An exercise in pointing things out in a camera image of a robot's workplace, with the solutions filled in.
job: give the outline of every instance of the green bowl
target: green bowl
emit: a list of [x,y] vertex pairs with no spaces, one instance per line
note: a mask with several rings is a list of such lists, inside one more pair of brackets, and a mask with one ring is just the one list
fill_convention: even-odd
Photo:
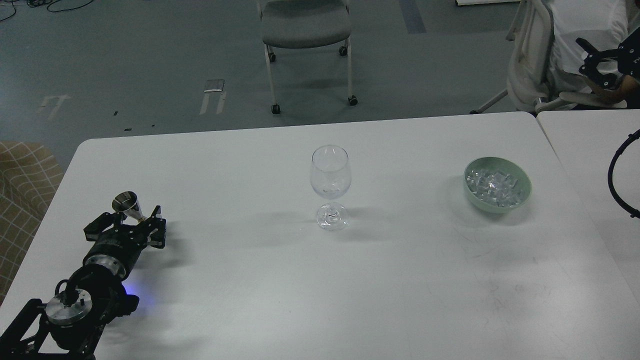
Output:
[[[515,179],[518,180],[513,189],[516,192],[522,190],[522,200],[515,205],[500,207],[494,203],[485,202],[479,197],[476,197],[467,184],[467,174],[471,170],[479,169],[486,169],[490,172],[502,171],[506,174],[511,174]],[[515,208],[519,208],[520,206],[524,205],[531,196],[531,180],[529,180],[529,176],[527,176],[527,174],[518,165],[515,165],[509,160],[505,160],[502,158],[487,157],[471,161],[465,168],[465,172],[462,176],[462,183],[464,186],[465,196],[467,196],[469,201],[478,209],[487,211],[489,213],[507,213]]]

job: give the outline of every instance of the small metal cup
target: small metal cup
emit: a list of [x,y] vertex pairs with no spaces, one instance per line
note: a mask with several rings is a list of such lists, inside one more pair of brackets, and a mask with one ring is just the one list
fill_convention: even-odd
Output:
[[111,202],[111,207],[118,213],[124,213],[128,217],[136,219],[138,222],[145,221],[147,218],[142,215],[140,210],[140,203],[138,202],[138,196],[134,192],[124,192],[118,194],[118,196]]

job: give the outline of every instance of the gray floor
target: gray floor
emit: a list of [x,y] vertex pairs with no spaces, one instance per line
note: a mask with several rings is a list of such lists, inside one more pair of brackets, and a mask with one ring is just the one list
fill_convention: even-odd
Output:
[[[66,168],[90,138],[466,114],[505,86],[516,8],[351,0],[360,103],[347,105],[337,45],[277,49],[282,113],[272,115],[254,0],[18,5],[0,23],[0,139],[41,142]],[[0,18],[11,11],[0,7]],[[424,31],[410,33],[412,18]],[[205,81],[218,78],[223,106],[212,94],[200,115]],[[490,109],[513,110],[508,99]]]

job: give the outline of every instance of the white chair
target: white chair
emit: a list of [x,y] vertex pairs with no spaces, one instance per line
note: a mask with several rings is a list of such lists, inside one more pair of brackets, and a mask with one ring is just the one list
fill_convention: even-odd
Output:
[[625,101],[609,104],[595,94],[560,92],[557,96],[547,79],[549,55],[554,38],[551,11],[541,0],[521,0],[507,40],[515,47],[507,69],[507,88],[471,114],[482,113],[503,97],[509,98],[520,111],[539,113],[570,104],[601,108],[626,108]]
[[353,95],[351,76],[351,20],[348,0],[269,0],[264,7],[257,0],[257,4],[271,85],[272,113],[280,113],[271,74],[271,63],[276,61],[274,47],[310,49],[344,42],[339,53],[347,56],[347,100],[349,105],[358,104],[358,99]]

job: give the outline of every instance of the wine glass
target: wine glass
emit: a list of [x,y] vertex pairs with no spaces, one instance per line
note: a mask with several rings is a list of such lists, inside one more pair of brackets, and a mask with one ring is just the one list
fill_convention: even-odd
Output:
[[[325,145],[314,151],[311,166],[311,186],[325,199],[333,200],[349,190],[351,168],[347,152],[336,145]],[[345,228],[349,224],[349,214],[344,206],[329,202],[318,209],[318,225],[328,231]]]

